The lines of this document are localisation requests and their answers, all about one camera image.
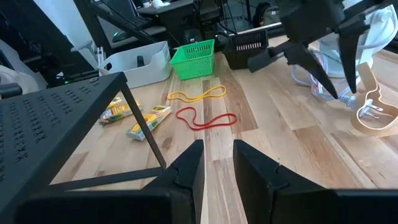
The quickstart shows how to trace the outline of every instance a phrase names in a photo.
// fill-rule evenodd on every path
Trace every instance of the wooden table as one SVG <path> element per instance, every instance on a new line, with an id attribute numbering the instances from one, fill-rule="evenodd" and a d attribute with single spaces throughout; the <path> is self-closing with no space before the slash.
<path id="1" fill-rule="evenodd" d="M 271 39 L 270 45 L 285 39 Z M 324 187 L 398 188 L 398 126 L 379 137 L 362 135 L 352 128 L 349 117 L 353 112 L 344 104 L 318 101 L 308 87 L 296 85 L 284 58 L 253 74 L 248 70 L 230 70 L 221 53 L 216 54 L 215 60 L 213 75 L 180 81 L 173 72 L 164 82 L 132 90 L 144 113 L 156 105 L 170 105 L 173 112 L 194 106 L 202 123 L 221 113 L 238 115 L 238 122 L 231 127 L 191 131 L 171 114 L 153 132 L 168 164 L 195 139 L 204 139 L 206 183 L 202 223 L 246 223 L 234 177 L 234 139 L 246 141 Z M 374 56 L 373 71 L 386 103 L 398 103 L 398 75 L 394 73 L 397 62 L 398 56 L 390 52 Z M 166 99 L 172 91 L 197 96 L 215 85 L 227 87 L 223 98 L 195 103 Z M 125 132 L 134 123 L 131 116 L 105 128 L 94 125 L 53 183 L 158 166 L 146 141 L 126 137 Z M 150 180 L 90 190 L 139 189 Z"/>

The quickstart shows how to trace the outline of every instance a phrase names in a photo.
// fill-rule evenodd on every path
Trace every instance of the black plastic container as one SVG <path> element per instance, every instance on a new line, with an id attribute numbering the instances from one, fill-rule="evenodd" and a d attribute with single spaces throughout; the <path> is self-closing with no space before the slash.
<path id="1" fill-rule="evenodd" d="M 228 37 L 223 54 L 231 69 L 247 68 L 248 59 L 263 52 L 267 47 L 267 32 L 257 30 Z"/>

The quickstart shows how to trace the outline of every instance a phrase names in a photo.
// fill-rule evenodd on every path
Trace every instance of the white plastic bin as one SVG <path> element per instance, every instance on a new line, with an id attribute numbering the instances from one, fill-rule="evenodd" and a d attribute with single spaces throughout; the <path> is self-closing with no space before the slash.
<path id="1" fill-rule="evenodd" d="M 137 68 L 137 56 L 144 58 L 144 66 Z M 98 66 L 100 75 L 124 72 L 129 88 L 166 80 L 170 76 L 170 52 L 167 41 L 126 50 L 111 55 Z"/>

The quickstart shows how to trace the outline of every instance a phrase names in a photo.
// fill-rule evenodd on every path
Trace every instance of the red rubber band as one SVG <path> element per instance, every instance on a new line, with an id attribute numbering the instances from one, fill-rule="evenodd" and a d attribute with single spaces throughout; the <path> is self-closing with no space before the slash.
<path id="1" fill-rule="evenodd" d="M 195 128 L 195 127 L 190 126 L 189 123 L 188 123 L 188 121 L 187 121 L 185 118 L 182 118 L 182 117 L 178 116 L 179 113 L 181 113 L 181 112 L 183 112 L 183 111 L 185 111 L 185 110 L 193 110 L 193 111 L 195 112 L 195 115 L 194 115 L 193 118 L 192 118 L 192 123 L 193 123 L 195 126 L 198 126 L 198 127 L 200 127 L 200 128 Z M 211 123 L 213 123 L 214 121 L 216 121 L 217 119 L 222 118 L 222 117 L 225 117 L 225 116 L 232 116 L 232 117 L 235 118 L 235 120 L 233 120 L 233 121 L 231 121 L 231 122 L 229 122 L 229 123 L 211 124 Z M 198 123 L 195 122 L 195 119 L 196 119 L 196 117 L 197 117 L 197 111 L 196 111 L 195 108 L 193 108 L 193 107 L 191 107 L 191 106 L 188 106 L 188 107 L 186 107 L 186 108 L 182 108 L 182 109 L 178 110 L 178 111 L 176 112 L 176 114 L 175 114 L 175 117 L 178 118 L 178 119 L 180 119 L 180 120 L 183 120 L 183 121 L 188 125 L 188 127 L 189 127 L 190 129 L 194 130 L 194 131 L 200 131 L 200 130 L 204 130 L 204 129 L 208 129 L 208 128 L 213 128 L 213 127 L 218 127 L 218 126 L 230 126 L 230 125 L 236 123 L 237 120 L 238 120 L 238 117 L 237 117 L 235 114 L 233 114 L 233 113 L 225 113 L 225 114 L 218 115 L 217 117 L 213 118 L 211 121 L 209 121 L 209 122 L 207 122 L 207 123 L 198 124 Z"/>

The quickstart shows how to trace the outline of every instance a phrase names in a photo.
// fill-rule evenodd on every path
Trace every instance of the green plastic basket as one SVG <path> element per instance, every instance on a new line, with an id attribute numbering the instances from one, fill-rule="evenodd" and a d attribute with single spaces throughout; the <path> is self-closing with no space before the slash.
<path id="1" fill-rule="evenodd" d="M 214 40 L 179 47 L 170 61 L 181 80 L 213 73 Z"/>

